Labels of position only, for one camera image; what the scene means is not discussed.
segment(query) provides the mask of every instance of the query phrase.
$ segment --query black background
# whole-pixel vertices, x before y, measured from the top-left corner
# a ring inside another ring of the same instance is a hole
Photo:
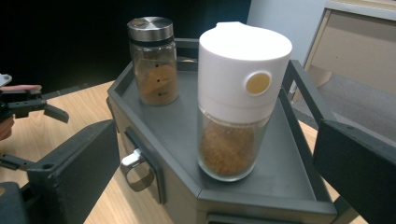
[[[117,78],[130,61],[126,23],[159,16],[175,37],[199,38],[218,21],[247,22],[246,0],[0,0],[0,73],[43,93]]]

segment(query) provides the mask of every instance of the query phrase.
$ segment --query spice jar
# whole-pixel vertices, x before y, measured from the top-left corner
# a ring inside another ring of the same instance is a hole
[[[201,35],[198,64],[198,163],[236,181],[254,168],[289,62],[283,35],[219,22]]]
[[[160,17],[145,17],[134,19],[127,26],[140,100],[147,105],[172,103],[177,98],[172,22]]]

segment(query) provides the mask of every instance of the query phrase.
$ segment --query white wall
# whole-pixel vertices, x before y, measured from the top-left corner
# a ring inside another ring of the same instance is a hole
[[[252,0],[247,24],[276,31],[292,45],[291,58],[305,65],[327,0]]]

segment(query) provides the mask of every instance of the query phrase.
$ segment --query glass jar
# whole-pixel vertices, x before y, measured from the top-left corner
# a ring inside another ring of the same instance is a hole
[[[211,177],[231,182],[253,169],[268,119],[252,124],[232,124],[198,112],[198,163]]]
[[[173,24],[160,17],[128,22],[130,53],[140,100],[168,105],[177,98],[177,59]]]

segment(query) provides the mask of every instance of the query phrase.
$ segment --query yellow button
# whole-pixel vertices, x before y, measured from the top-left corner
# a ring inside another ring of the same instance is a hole
[[[265,92],[270,85],[270,76],[265,73],[258,73],[251,76],[247,81],[247,92],[250,94],[260,94]]]

